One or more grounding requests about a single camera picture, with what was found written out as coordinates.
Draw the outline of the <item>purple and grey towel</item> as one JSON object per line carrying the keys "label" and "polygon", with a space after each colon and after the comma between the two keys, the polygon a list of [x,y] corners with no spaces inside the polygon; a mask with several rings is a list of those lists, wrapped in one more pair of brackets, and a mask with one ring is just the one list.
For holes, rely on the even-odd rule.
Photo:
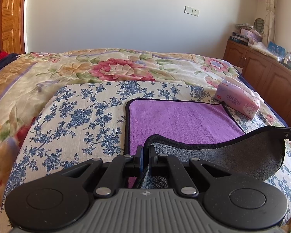
{"label": "purple and grey towel", "polygon": [[284,140],[270,126],[245,133],[224,104],[132,99],[126,104],[125,153],[155,145],[182,162],[193,157],[265,181],[282,166]]}

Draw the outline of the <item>wooden side cabinet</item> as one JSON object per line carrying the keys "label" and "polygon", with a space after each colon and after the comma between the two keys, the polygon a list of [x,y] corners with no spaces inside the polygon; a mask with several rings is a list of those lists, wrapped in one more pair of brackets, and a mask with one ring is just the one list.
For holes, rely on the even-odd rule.
{"label": "wooden side cabinet", "polygon": [[291,70],[230,39],[227,41],[223,59],[242,68],[241,75],[245,80],[291,126]]}

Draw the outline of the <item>pink cotton tissue pack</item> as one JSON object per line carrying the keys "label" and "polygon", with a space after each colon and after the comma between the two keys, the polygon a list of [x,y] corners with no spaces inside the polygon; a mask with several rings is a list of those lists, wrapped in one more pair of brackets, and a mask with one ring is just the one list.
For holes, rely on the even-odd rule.
{"label": "pink cotton tissue pack", "polygon": [[214,98],[253,119],[260,108],[260,97],[240,81],[226,77],[217,87]]}

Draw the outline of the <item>blue floral white cloth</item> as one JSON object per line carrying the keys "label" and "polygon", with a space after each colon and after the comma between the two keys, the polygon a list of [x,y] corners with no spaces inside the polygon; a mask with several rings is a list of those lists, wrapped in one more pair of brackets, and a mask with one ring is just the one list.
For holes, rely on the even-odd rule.
{"label": "blue floral white cloth", "polygon": [[[4,194],[34,179],[93,157],[105,162],[125,150],[126,104],[132,99],[179,100],[219,104],[215,89],[162,82],[105,82],[61,87],[34,118],[13,163]],[[262,104],[253,119],[227,107],[245,132],[285,121]]]}

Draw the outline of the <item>clutter pile on cabinet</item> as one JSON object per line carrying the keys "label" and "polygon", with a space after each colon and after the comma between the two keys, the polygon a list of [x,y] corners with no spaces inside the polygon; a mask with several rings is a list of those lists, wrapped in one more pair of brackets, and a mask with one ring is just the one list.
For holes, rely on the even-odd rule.
{"label": "clutter pile on cabinet", "polygon": [[233,32],[229,40],[253,48],[254,50],[271,57],[291,70],[291,53],[285,48],[269,42],[267,46],[262,43],[265,22],[262,18],[257,18],[254,25],[248,23],[236,24],[237,32]]}

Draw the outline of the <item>floral quilted bedspread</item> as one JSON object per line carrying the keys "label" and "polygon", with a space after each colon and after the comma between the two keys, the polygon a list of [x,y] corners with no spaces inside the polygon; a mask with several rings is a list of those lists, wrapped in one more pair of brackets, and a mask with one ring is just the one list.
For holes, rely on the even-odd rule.
{"label": "floral quilted bedspread", "polygon": [[0,232],[11,228],[4,211],[4,189],[25,133],[61,87],[138,81],[201,85],[216,90],[226,77],[258,94],[229,62],[195,54],[107,48],[59,54],[32,52],[1,61]]}

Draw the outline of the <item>cream patterned curtain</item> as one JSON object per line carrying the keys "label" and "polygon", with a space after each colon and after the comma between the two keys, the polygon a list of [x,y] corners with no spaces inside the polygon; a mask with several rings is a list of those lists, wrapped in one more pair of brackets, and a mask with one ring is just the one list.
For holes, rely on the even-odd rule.
{"label": "cream patterned curtain", "polygon": [[263,0],[263,44],[268,46],[270,42],[275,41],[275,10],[277,0]]}

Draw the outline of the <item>wooden panel door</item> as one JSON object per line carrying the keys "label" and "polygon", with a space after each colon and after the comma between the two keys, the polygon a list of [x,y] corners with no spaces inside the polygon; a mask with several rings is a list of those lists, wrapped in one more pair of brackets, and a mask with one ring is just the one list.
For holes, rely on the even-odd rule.
{"label": "wooden panel door", "polygon": [[0,53],[25,52],[24,0],[0,0]]}

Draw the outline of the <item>white wall socket plate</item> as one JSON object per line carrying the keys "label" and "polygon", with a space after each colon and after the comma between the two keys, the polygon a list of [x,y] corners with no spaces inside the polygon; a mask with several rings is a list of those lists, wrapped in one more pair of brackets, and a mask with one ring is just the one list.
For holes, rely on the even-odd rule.
{"label": "white wall socket plate", "polygon": [[185,12],[185,14],[193,15],[193,16],[196,16],[196,17],[199,16],[199,10],[195,9],[193,7],[185,6],[184,7],[184,12]]}

